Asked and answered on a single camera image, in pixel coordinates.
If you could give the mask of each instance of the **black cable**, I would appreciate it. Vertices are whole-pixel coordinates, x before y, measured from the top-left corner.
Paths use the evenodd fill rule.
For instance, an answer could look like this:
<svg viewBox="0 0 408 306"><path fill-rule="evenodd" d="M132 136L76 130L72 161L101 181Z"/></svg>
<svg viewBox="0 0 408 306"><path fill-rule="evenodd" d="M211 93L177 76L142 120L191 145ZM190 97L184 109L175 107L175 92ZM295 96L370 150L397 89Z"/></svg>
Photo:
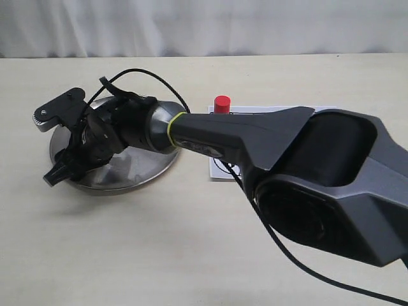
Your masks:
<svg viewBox="0 0 408 306"><path fill-rule="evenodd" d="M156 80L159 80L164 86L166 86L176 97L177 99L180 101L180 103L182 104L182 106L186 109L187 113L190 113L190 109L187 105L187 103L184 101L184 99L182 98L182 96L165 80L163 80L160 76L158 76L157 74L146 70L146 69L141 69L141 68L131 68L131 69L126 69L120 73L118 73L117 75L115 75L113 78L111 78L109 80L110 83L113 83L114 81L116 81L118 78L130 73L130 72L140 72L140 73L145 73L146 75L150 75L151 77L154 77ZM90 106L92 104L92 102L95 101L95 99L103 92L105 88L102 86L97 92L95 92L95 94L92 96L91 99L89 99L89 101L87 102L87 105L84 107L84 109L81 112L81 115L78 118L78 122L76 123L76 125L78 126L79 122L83 119L83 116L88 108L88 106Z"/></svg>
<svg viewBox="0 0 408 306"><path fill-rule="evenodd" d="M234 170L227 164L227 163L222 163L224 167L230 172L230 174L233 176L237 184L241 187L242 190L244 190L243 184L239 176L234 172ZM392 296L388 295L382 295L380 293L372 292L366 289L362 289L359 287L354 287L351 285L344 284L342 282L338 282L336 280L330 279L324 275L321 275L320 273L317 273L316 271L310 269L308 266L304 265L302 262L300 262L296 257L293 256L293 254L286 248L286 246L282 243L282 241L279 239L279 237L276 235L274 230L270 227L268 224L268 221L266 218L263 216L262 212L259 210L257 204L255 203L254 200L249 201L251 204L252 208L254 209L256 215L259 217L259 220L261 220L262 225L265 227L269 235L271 236L272 240L276 243L278 248L284 253L284 255L292 262L294 263L299 269L302 271L306 272L307 274L319 279L320 281L323 281L327 284L330 284L332 286L338 287L340 289L345 289L348 291L352 291L354 293L358 293L361 295L369 296L372 298L376 298L378 300L383 300L385 302L390 302L394 303L396 305L402 305L402 306L408 306L408 302L404 300L400 300L398 298L394 298Z"/></svg>
<svg viewBox="0 0 408 306"><path fill-rule="evenodd" d="M121 76L130 73L130 72L141 72L141 73L145 73L147 75L150 75L154 78L156 78L157 80L159 80L161 83L163 83L176 97L177 99L181 102L181 104L183 105L183 107L186 109L187 113L190 113L190 109L187 106L187 103L183 100L183 98L180 96L180 94L178 94L178 92L172 87L170 86L169 83L167 83L165 80L163 80L160 76L156 75L153 72L150 72L148 70L144 70L144 69L138 69L138 68L134 68L134 69L127 69L124 70L120 73L118 73L117 75L115 75L112 79L109 80L109 82L114 82L116 81L118 78L120 78ZM82 117L84 116L84 113L86 112L86 109L88 106L91 105L91 103L101 94L101 92L103 92L104 87L100 88L95 95L93 95L93 97L88 101L87 106L84 108L84 110L82 111L81 116L78 119L78 122L80 122L82 120ZM237 182L237 184L240 186L240 188L242 190L244 190L244 185L242 183L242 180L240 179L240 177L235 173L235 171L233 170L233 168L231 168L229 166L228 163L225 163L223 161L221 161L221 163L224 165L224 167L229 171L229 173L232 175L232 177L235 179L235 182ZM375 293L369 290L365 290L362 288L358 288L358 287L354 287L354 286L350 286L347 284L343 284L341 282L337 282L336 280L330 279L328 277L325 277L324 275L321 275L320 273L317 273L316 271L313 271L312 269L310 269L308 266L304 265L303 263L301 263L300 261L298 261L293 255L292 253L285 247L285 245L281 242L281 240L278 238L278 236L276 235L276 233L274 232L274 230L269 226L268 221L266 220L266 218L263 216L262 212L259 210L258 206L256 205L254 200L250 200L249 203L251 204L252 208L254 209L256 215L259 217L259 220L262 222L263 226L265 227L265 229L267 230L267 232L269 233L269 235L271 236L272 240L276 243L276 245L278 246L278 248L284 253L284 255L292 262L294 263L298 268L300 268L301 270L303 270L304 272L306 272L307 274L327 283L330 284L332 286L341 288L341 289L345 289L348 291L352 291L361 295L366 295L366 296L370 296L372 298L376 298L378 300L383 300L385 302L390 302L390 303L394 303L396 305L402 305L402 306L408 306L408 302L400 300L398 298L394 298L392 296L387 296L387 295L382 295L380 293Z"/></svg>

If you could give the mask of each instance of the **beige tabletop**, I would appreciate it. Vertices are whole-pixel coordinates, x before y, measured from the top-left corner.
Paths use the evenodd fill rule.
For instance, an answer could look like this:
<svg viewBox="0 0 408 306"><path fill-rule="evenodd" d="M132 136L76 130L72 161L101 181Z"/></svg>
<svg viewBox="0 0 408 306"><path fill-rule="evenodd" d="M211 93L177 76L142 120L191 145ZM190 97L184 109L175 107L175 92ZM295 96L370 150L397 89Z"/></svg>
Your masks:
<svg viewBox="0 0 408 306"><path fill-rule="evenodd" d="M211 182L208 159L183 152L138 191L92 196L50 188L51 132L34 110L72 87L147 68L193 112L218 94L234 105L335 105L379 116L408 148L408 54L208 58L1 59L0 305L388 305L331 287L293 266L234 183ZM157 81L118 85L173 99ZM400 261L375 268L284 240L313 269L408 300Z"/></svg>

